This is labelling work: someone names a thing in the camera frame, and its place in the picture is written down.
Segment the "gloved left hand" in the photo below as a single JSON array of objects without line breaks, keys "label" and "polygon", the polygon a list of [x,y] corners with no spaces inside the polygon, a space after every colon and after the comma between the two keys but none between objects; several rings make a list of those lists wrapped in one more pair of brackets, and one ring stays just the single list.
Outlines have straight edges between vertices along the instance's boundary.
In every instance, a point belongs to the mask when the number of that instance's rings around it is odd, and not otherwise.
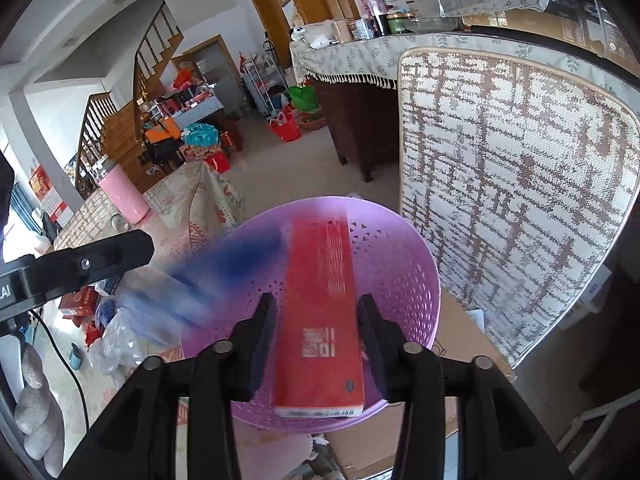
[{"label": "gloved left hand", "polygon": [[42,368],[39,354],[24,345],[22,376],[25,387],[17,401],[14,420],[24,436],[24,449],[32,460],[41,460],[44,469],[57,479],[63,469],[64,420]]}]

